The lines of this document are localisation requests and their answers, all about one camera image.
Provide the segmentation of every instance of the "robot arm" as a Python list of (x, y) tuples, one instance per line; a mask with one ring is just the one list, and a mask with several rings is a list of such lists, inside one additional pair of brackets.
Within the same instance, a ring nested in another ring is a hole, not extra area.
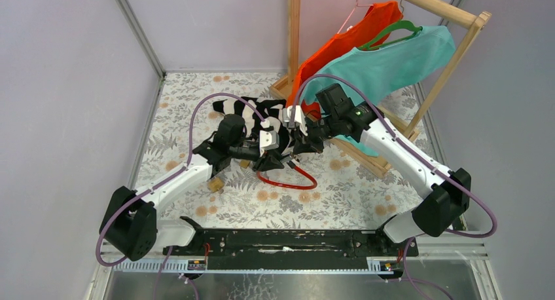
[[(392, 217), (378, 229), (384, 236), (384, 244), (387, 244), (387, 241), (398, 244), (422, 233), (439, 236), (468, 209), (469, 197), (435, 173), (437, 170), (449, 173), (451, 179), (469, 190), (471, 177), (464, 169), (453, 172), (426, 155), (403, 135), (389, 133), (367, 103), (363, 102), (355, 107), (339, 84), (331, 85), (316, 96), (326, 117), (317, 122), (305, 119), (306, 124), (302, 124), (303, 120), (295, 120), (294, 151), (318, 151), (323, 145), (323, 140), (340, 134), (351, 136), (376, 150), (390, 162), (424, 199), (413, 210)], [(285, 113), (284, 120), (290, 115), (290, 110)], [(384, 119), (390, 129), (397, 131), (391, 121)], [(401, 140), (413, 153), (397, 140)], [(435, 165), (434, 169), (428, 169), (416, 155)]]
[[(400, 242), (418, 234), (439, 236), (467, 210), (468, 196), (435, 174), (436, 170), (448, 172), (450, 178), (470, 189), (471, 178), (464, 169), (453, 172), (435, 162), (405, 137), (396, 136), (396, 140), (402, 140), (417, 155), (436, 165), (433, 170), (428, 169), (393, 139), (366, 103), (355, 107), (338, 84), (322, 90), (317, 97), (326, 117), (316, 122), (300, 113), (295, 115), (294, 122), (290, 122), (292, 107), (283, 110), (283, 122), (294, 125), (293, 154), (321, 153), (325, 140), (340, 134), (349, 135), (377, 150), (423, 198), (416, 208), (393, 216), (376, 231), (378, 242), (374, 243), (383, 251), (396, 251)], [(389, 120), (385, 121), (390, 128), (394, 128)], [(245, 140), (244, 125), (245, 121), (240, 116), (226, 115), (212, 141), (208, 139), (193, 150), (188, 167), (178, 166), (136, 191), (125, 187), (116, 190), (100, 228), (101, 233), (106, 231), (105, 239), (132, 261), (141, 259), (153, 247), (187, 246), (196, 232), (193, 225), (183, 219), (160, 220), (160, 214), (177, 197), (218, 174), (230, 164), (231, 158), (253, 161), (255, 171), (284, 168), (283, 157), (275, 150), (279, 145), (278, 137), (269, 124), (263, 124), (258, 141)], [(124, 207), (115, 222), (104, 229), (108, 220)]]

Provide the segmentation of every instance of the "pink hanger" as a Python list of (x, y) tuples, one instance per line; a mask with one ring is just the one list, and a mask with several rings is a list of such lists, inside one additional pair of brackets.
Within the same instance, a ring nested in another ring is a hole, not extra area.
[(351, 16), (353, 15), (353, 13), (355, 12), (355, 9), (357, 9), (357, 7), (369, 7), (369, 6), (371, 6), (371, 4), (359, 5), (359, 0), (357, 0), (357, 2), (355, 4), (355, 7), (353, 7), (353, 10), (351, 11), (351, 14), (349, 14), (349, 16), (347, 16), (347, 19), (345, 20), (343, 25), (341, 25), (341, 28), (339, 29), (339, 31), (337, 33), (340, 33), (343, 30), (343, 27), (345, 27), (345, 24), (347, 24), (347, 22), (349, 22), (349, 19), (351, 18)]

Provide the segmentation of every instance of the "white wall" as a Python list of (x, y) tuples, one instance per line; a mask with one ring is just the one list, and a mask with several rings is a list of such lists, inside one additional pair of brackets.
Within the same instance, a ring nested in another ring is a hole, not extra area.
[[(360, 0), (362, 4), (388, 0)], [(167, 70), (281, 70), (287, 67), (287, 0), (129, 0)], [(300, 58), (341, 27), (355, 0), (301, 0)], [(440, 18), (409, 3), (408, 19)], [(351, 24), (366, 12), (358, 9)]]
[(81, 299), (157, 78), (114, 0), (0, 1), (0, 297)]
[[(499, 219), (485, 242), (506, 300), (555, 293), (553, 2), (466, 0), (468, 11), (493, 16), (431, 108), (449, 165), (472, 174), (475, 193)], [(467, 220), (490, 227), (477, 205)]]

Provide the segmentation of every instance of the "floral tablecloth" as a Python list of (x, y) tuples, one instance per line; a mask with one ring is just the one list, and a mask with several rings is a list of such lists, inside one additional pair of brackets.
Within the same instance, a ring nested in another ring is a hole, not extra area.
[[(137, 187), (175, 168), (187, 159), (188, 124), (196, 104), (208, 94), (270, 97), (268, 87), (279, 73), (170, 73), (166, 78)], [(208, 101), (194, 121), (197, 146), (217, 129), (222, 119)], [(418, 106), (412, 88), (395, 91), (382, 105), (410, 120)], [(416, 145), (432, 155), (422, 123)], [(206, 185), (183, 194), (163, 214), (165, 219), (189, 216), (203, 227), (375, 229), (392, 214), (420, 202), (420, 197), (396, 170), (383, 179), (362, 167), (334, 145), (323, 154), (303, 154), (301, 167), (318, 182), (316, 189), (298, 191), (267, 185), (250, 169), (233, 160), (219, 174), (225, 186), (211, 193)], [(272, 170), (273, 180), (310, 183), (294, 170)]]

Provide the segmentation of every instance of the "teal shirt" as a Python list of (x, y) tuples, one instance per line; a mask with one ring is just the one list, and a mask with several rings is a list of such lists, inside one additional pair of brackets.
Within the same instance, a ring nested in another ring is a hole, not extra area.
[[(378, 50), (353, 48), (322, 67), (317, 74), (332, 74), (353, 83), (374, 105), (378, 105), (394, 90), (416, 84), (445, 66), (454, 52), (455, 43), (447, 27), (423, 26), (415, 37)], [(327, 77), (318, 77), (308, 83), (300, 100), (311, 104), (316, 101), (316, 93), (334, 83), (341, 85), (355, 105), (364, 101), (344, 83)], [(352, 143), (369, 156), (378, 155), (352, 138), (337, 138)]]

